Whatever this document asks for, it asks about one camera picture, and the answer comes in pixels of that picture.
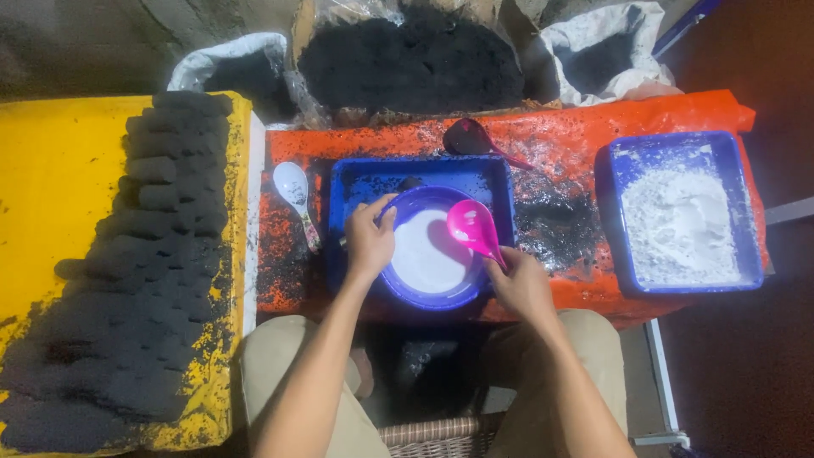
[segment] person's left hand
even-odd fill
[[[393,259],[396,237],[393,222],[396,220],[396,207],[391,207],[382,216],[381,227],[374,220],[384,205],[396,194],[385,194],[374,203],[359,204],[345,221],[345,238],[348,241],[348,277],[359,276],[373,281],[379,272]]]

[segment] beige pants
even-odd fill
[[[562,310],[559,319],[565,324],[582,364],[627,434],[619,334],[605,318],[590,310]],[[277,386],[315,330],[316,325],[302,316],[283,316],[267,321],[247,337],[241,361],[243,398],[254,434],[274,405],[274,401],[269,400],[279,394],[275,393]],[[517,397],[509,407],[489,450],[490,458],[554,456],[551,435],[540,433],[551,430],[548,391],[544,389],[545,357],[541,345],[539,337],[521,325],[497,332],[484,347],[481,357],[490,374],[490,385],[517,390]],[[356,365],[348,359],[327,458],[390,456],[376,428],[353,397],[360,382]]]

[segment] pink ladle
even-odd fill
[[[461,200],[447,213],[449,234],[468,249],[494,259],[504,271],[509,269],[497,243],[495,220],[486,205],[477,200]]]

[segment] charcoal briquette row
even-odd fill
[[[127,120],[111,215],[85,258],[56,263],[62,298],[7,348],[4,447],[87,453],[181,415],[178,388],[212,319],[231,113],[224,95],[167,92]]]

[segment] purple bowl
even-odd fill
[[[381,219],[384,212],[390,207],[396,207],[396,221],[393,229],[398,228],[404,222],[409,221],[418,212],[426,209],[449,210],[461,200],[471,199],[465,192],[458,191],[454,187],[446,186],[418,186],[408,191],[402,192],[394,197],[379,215]],[[481,289],[488,284],[486,270],[483,269],[483,259],[479,254],[475,254],[472,260],[472,267],[467,277],[457,287],[443,293],[424,293],[403,283],[392,264],[384,268],[379,278],[382,280],[390,293],[400,301],[417,307],[422,310],[442,311],[452,310],[473,301]]]

